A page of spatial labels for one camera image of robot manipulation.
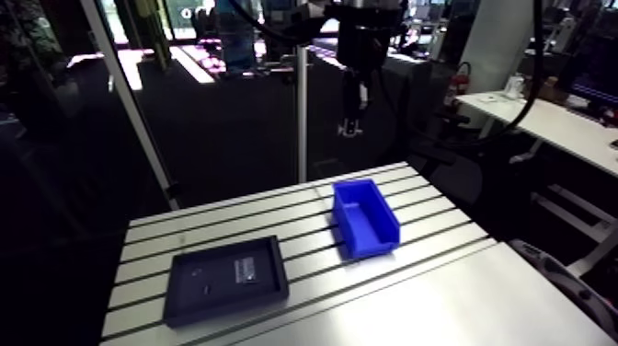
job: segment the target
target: red fire extinguisher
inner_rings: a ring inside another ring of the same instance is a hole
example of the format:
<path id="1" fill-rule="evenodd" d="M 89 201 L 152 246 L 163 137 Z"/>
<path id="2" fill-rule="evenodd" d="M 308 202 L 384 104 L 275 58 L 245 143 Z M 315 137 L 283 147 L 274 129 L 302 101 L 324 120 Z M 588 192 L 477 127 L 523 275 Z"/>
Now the red fire extinguisher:
<path id="1" fill-rule="evenodd" d="M 457 66 L 457 73 L 451 78 L 451 83 L 446 90 L 446 96 L 444 97 L 444 106 L 449 110 L 457 110 L 459 101 L 457 96 L 465 94 L 465 90 L 470 85 L 470 73 L 472 72 L 472 65 L 468 62 L 460 63 Z"/>

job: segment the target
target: white frame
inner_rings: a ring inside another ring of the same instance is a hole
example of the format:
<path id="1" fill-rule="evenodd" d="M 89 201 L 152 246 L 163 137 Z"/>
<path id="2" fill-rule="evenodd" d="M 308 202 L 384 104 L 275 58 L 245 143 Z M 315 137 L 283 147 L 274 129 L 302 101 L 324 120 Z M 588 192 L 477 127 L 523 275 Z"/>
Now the white frame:
<path id="1" fill-rule="evenodd" d="M 176 199 L 169 198 L 167 196 L 167 190 L 170 187 L 169 178 L 167 177 L 162 160 L 156 151 L 155 144 L 150 138 L 146 125 L 143 123 L 140 111 L 135 104 L 135 100 L 133 99 L 132 91 L 129 88 L 127 79 L 120 68 L 120 63 L 118 61 L 118 57 L 116 56 L 116 50 L 111 43 L 111 37 L 108 35 L 106 30 L 106 24 L 103 22 L 103 17 L 99 11 L 97 1 L 80 1 L 82 3 L 82 7 L 84 8 L 84 12 L 86 13 L 88 24 L 90 24 L 90 28 L 92 29 L 95 39 L 97 40 L 98 48 L 103 53 L 105 65 L 108 68 L 109 74 L 113 77 L 114 85 L 116 86 L 116 90 L 120 96 L 120 101 L 122 101 L 122 105 L 127 112 L 127 116 L 131 121 L 135 134 L 137 134 L 140 145 L 146 154 L 148 163 L 150 164 L 150 167 L 156 177 L 156 181 L 166 197 L 169 207 L 172 210 L 177 210 L 179 207 Z"/>

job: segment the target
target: computer monitor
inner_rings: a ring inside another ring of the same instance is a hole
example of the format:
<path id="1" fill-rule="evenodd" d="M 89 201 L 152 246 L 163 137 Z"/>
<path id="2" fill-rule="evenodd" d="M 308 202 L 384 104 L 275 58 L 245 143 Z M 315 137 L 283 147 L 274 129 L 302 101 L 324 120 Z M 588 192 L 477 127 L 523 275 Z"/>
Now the computer monitor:
<path id="1" fill-rule="evenodd" d="M 558 86 L 599 106 L 618 109 L 618 36 L 589 34 L 566 63 Z"/>
<path id="2" fill-rule="evenodd" d="M 425 20 L 429 18 L 430 6 L 417 6 L 417 13 L 414 14 L 415 19 Z"/>

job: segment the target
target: black cable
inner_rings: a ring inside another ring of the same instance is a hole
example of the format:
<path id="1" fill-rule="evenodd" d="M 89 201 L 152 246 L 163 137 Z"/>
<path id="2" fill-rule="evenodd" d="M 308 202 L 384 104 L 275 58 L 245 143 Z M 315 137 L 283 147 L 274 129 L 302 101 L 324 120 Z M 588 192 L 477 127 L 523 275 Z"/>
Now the black cable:
<path id="1" fill-rule="evenodd" d="M 466 142 L 466 143 L 444 142 L 441 139 L 434 138 L 434 137 L 427 135 L 426 133 L 414 127 L 414 125 L 411 125 L 410 129 L 414 133 L 420 135 L 421 137 L 425 139 L 431 140 L 432 142 L 436 142 L 445 147 L 466 147 L 466 146 L 483 145 L 483 144 L 493 142 L 497 140 L 499 137 L 502 137 L 506 133 L 509 133 L 510 131 L 517 128 L 517 125 L 520 124 L 520 122 L 528 114 L 528 111 L 530 111 L 530 109 L 532 108 L 532 105 L 534 104 L 534 101 L 538 97 L 539 91 L 541 90 L 541 87 L 543 86 L 543 57 L 544 57 L 544 52 L 543 52 L 543 1 L 542 0 L 532 0 L 532 1 L 533 1 L 532 19 L 533 19 L 533 25 L 534 25 L 534 67 L 532 71 L 532 86 L 530 89 L 530 95 L 526 99 L 526 104 L 523 106 L 523 109 L 521 109 L 520 114 L 518 114 L 518 116 L 513 121 L 505 125 L 497 133 L 494 133 L 493 135 L 485 137 L 485 138 L 481 138 L 481 139 L 474 140 L 471 142 Z M 390 95 L 388 95 L 388 91 L 386 90 L 385 85 L 384 85 L 382 69 L 378 70 L 378 77 L 380 81 L 380 88 L 383 91 L 383 95 L 386 100 L 386 103 L 388 103 L 388 107 L 391 109 L 393 114 L 397 116 L 395 104 L 393 103 L 393 100 L 391 99 Z"/>
<path id="2" fill-rule="evenodd" d="M 274 40 L 278 40 L 282 43 L 287 43 L 290 45 L 298 45 L 298 44 L 302 44 L 307 42 L 307 40 L 301 40 L 297 37 L 293 37 L 293 36 L 288 36 L 285 34 L 282 34 L 274 29 L 271 29 L 263 24 L 261 24 L 260 22 L 258 22 L 255 18 L 253 18 L 251 15 L 249 15 L 242 6 L 240 6 L 240 4 L 238 4 L 236 2 L 236 0 L 227 0 L 230 2 L 230 5 L 232 5 L 232 7 L 234 8 L 234 10 L 236 11 L 236 13 L 238 13 L 238 15 L 240 15 L 240 17 L 242 17 L 244 20 L 246 20 L 249 24 L 251 24 L 252 27 L 254 27 L 255 29 L 258 29 L 260 32 L 264 33 L 267 36 L 270 36 L 272 39 Z"/>

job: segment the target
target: label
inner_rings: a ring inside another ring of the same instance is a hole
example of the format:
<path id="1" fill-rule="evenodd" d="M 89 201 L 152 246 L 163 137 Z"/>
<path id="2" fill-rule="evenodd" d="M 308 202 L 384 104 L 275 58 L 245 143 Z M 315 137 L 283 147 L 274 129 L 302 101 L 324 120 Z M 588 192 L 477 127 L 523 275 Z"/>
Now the label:
<path id="1" fill-rule="evenodd" d="M 256 265 L 252 257 L 245 257 L 234 261 L 236 283 L 256 283 Z"/>

